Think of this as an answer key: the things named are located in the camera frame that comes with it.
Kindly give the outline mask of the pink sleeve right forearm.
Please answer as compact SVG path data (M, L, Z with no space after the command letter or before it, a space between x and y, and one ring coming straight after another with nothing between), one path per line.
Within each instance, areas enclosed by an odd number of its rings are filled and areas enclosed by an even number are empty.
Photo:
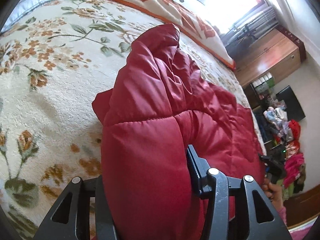
M286 207L285 206L281 206L278 210L278 215L280 216L280 218L282 219L282 221L284 222L285 225L287 225L287 219L286 219Z

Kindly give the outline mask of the person's right hand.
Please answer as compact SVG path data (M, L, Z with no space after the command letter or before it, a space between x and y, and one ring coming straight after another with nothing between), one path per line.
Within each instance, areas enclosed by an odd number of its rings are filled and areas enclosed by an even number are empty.
M284 207L282 187L280 185L273 184L268 178L264 178L261 188L277 211Z

